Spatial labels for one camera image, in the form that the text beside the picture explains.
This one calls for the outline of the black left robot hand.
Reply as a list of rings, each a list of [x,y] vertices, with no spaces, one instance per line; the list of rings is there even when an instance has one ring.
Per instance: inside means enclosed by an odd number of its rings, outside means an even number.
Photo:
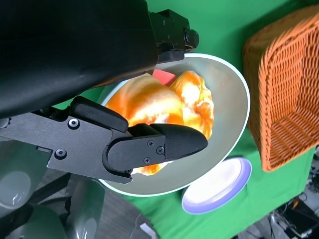
[[[144,0],[3,0],[0,135],[49,152],[48,168],[121,184],[134,168],[205,149],[199,131],[129,127],[80,94],[182,60],[199,44],[187,18]]]

